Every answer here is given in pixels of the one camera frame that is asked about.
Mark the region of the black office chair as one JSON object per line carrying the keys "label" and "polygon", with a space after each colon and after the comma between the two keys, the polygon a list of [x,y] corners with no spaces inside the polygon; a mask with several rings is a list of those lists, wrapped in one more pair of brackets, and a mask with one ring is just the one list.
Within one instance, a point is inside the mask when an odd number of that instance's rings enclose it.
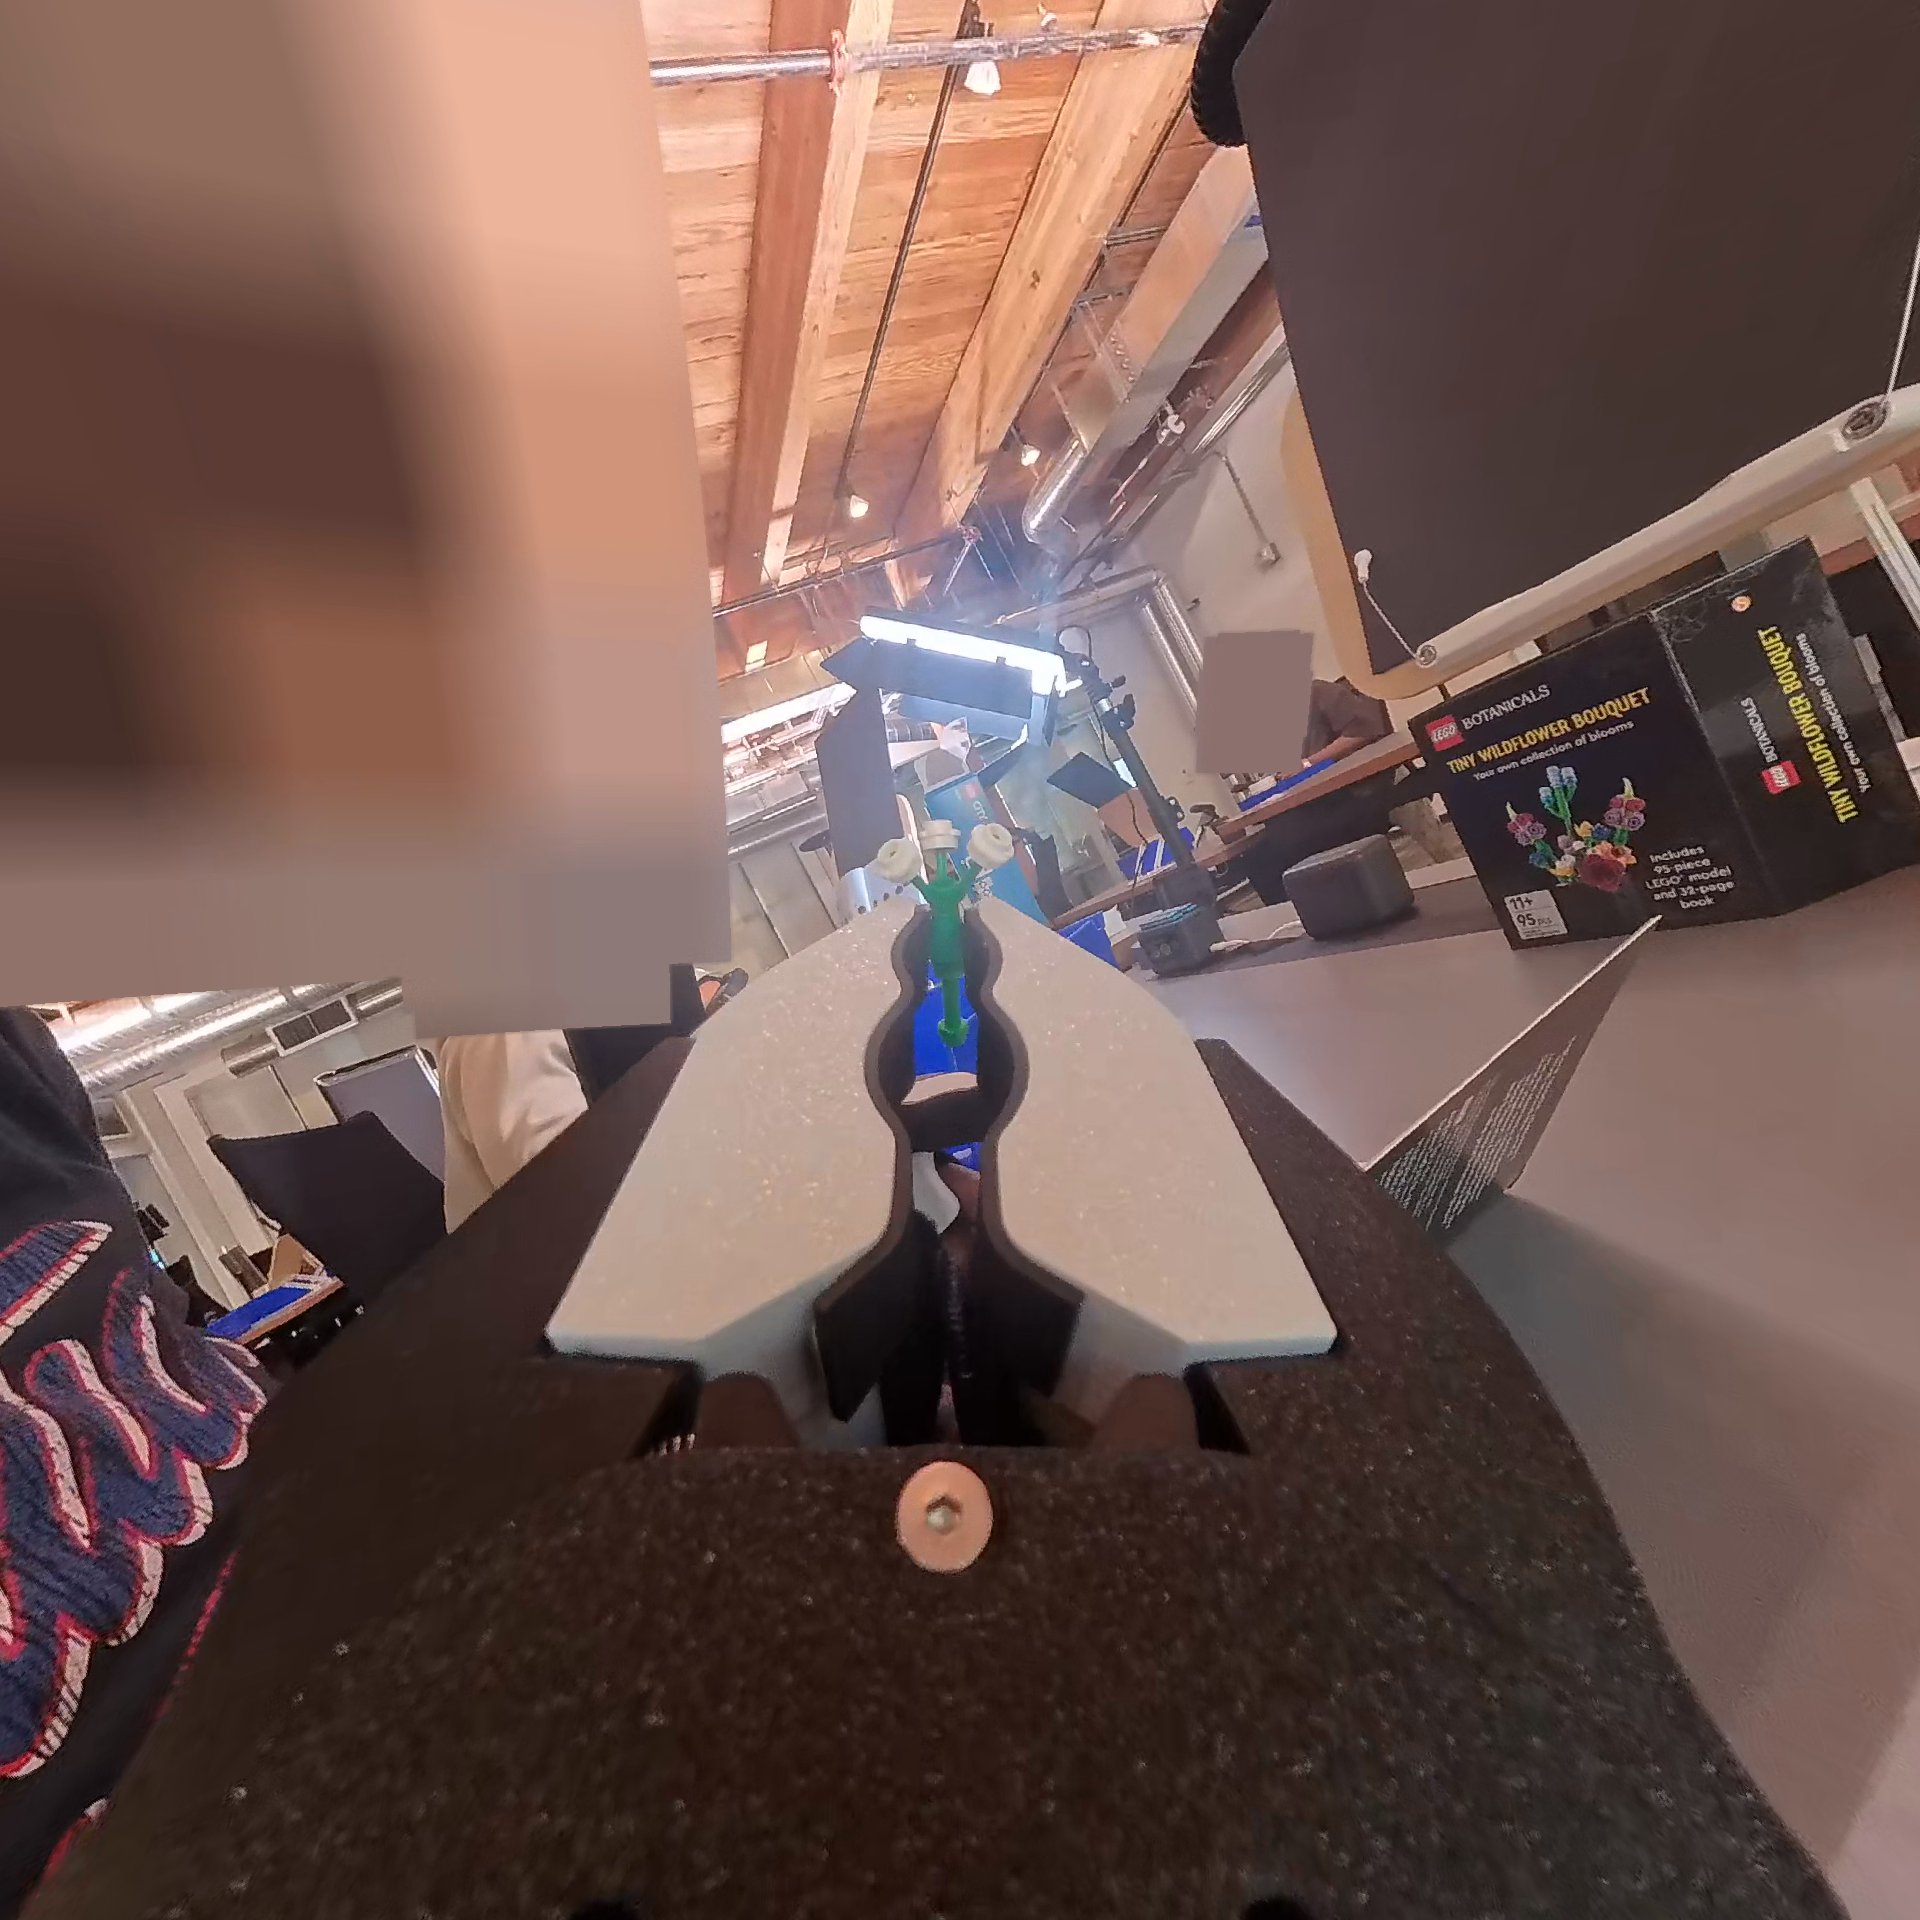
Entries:
{"label": "black office chair", "polygon": [[362,1306],[445,1239],[442,1177],[373,1113],[282,1135],[211,1135],[209,1150]]}

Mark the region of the grey desk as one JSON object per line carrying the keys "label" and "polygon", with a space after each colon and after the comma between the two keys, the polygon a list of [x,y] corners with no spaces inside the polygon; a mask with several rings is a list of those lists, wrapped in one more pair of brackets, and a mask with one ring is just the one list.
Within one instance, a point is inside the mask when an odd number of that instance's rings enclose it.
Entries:
{"label": "grey desk", "polygon": [[1368,1161],[1585,968],[1490,932],[1166,990],[1338,1353],[1280,1494],[1254,1913],[1916,1914],[1916,873],[1659,932],[1449,1252]]}

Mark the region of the bright studio light panel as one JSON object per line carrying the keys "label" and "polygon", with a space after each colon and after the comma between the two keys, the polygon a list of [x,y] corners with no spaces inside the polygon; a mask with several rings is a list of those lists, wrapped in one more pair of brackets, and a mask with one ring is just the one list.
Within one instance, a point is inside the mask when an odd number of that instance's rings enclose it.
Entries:
{"label": "bright studio light panel", "polygon": [[1081,684],[1080,668],[1042,634],[965,631],[878,612],[867,612],[858,634],[825,654],[820,668],[853,690],[988,712],[1018,726],[1036,706]]}

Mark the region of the green toy stem brick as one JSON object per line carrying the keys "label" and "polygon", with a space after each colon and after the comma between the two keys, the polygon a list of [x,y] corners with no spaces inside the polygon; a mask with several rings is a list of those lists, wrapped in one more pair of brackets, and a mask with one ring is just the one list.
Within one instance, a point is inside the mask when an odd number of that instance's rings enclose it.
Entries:
{"label": "green toy stem brick", "polygon": [[937,847],[928,874],[917,882],[928,906],[928,968],[939,990],[939,1041],[958,1053],[971,1034],[968,984],[968,924],[981,878],[978,864]]}

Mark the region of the black glossy cardboard box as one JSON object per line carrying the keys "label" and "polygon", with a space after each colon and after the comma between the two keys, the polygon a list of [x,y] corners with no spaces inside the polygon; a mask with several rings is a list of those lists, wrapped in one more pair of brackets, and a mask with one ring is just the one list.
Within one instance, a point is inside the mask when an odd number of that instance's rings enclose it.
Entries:
{"label": "black glossy cardboard box", "polygon": [[1408,734],[1513,948],[1773,918],[1918,860],[1914,778],[1809,540]]}

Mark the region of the person's dark clothing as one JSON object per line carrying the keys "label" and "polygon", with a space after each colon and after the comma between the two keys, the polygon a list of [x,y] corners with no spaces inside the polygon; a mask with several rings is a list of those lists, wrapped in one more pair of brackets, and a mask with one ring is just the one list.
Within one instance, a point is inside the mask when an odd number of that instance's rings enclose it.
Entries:
{"label": "person's dark clothing", "polygon": [[188,1324],[90,1094],[2,1012],[2,1913],[112,1798],[234,1552],[270,1380]]}

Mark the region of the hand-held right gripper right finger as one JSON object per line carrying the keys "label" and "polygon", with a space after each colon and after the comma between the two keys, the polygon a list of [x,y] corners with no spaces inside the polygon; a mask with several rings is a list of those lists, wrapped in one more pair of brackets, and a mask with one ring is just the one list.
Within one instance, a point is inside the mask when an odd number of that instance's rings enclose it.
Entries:
{"label": "hand-held right gripper right finger", "polygon": [[977,911],[988,1297],[1014,1375],[1112,1406],[1198,1361],[1338,1340],[1302,1252],[1178,1017],[1005,902]]}

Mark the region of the black light stand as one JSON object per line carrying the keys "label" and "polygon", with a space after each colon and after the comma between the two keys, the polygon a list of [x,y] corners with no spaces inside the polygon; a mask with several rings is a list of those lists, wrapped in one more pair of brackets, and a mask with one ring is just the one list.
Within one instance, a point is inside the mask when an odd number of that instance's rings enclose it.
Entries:
{"label": "black light stand", "polygon": [[1062,656],[1065,692],[1080,692],[1108,772],[1092,781],[1104,798],[1092,808],[1112,839],[1133,849],[1133,885],[1153,885],[1166,905],[1213,900],[1213,882],[1184,829],[1184,807],[1148,766],[1137,737],[1139,706],[1122,671],[1098,658],[1091,628],[1065,625],[1053,634]]}

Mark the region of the white instruction booklet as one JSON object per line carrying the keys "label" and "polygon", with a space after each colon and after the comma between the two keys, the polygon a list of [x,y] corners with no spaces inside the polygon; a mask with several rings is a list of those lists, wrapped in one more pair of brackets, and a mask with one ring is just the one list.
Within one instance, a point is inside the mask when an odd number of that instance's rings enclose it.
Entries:
{"label": "white instruction booklet", "polygon": [[1368,1161],[1376,1186],[1434,1240],[1452,1242],[1517,1182],[1640,962],[1644,942],[1661,924],[1661,916],[1650,916],[1626,935],[1512,1041]]}

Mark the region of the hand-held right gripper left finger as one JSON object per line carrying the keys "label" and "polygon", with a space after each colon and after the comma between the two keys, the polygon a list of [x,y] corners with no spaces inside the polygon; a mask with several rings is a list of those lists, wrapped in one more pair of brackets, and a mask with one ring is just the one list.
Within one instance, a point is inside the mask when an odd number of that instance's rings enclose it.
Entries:
{"label": "hand-held right gripper left finger", "polygon": [[784,1406],[872,1404],[925,1261],[901,1114],[925,990],[928,911],[891,900],[713,1015],[546,1344],[757,1375]]}

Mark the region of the black board on white stand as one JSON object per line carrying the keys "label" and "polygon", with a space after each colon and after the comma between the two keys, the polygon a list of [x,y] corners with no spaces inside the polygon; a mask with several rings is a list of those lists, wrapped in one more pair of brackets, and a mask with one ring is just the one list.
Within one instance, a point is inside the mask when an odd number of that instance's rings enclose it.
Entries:
{"label": "black board on white stand", "polygon": [[1410,698],[1916,457],[1916,1],[1213,4],[1334,656]]}

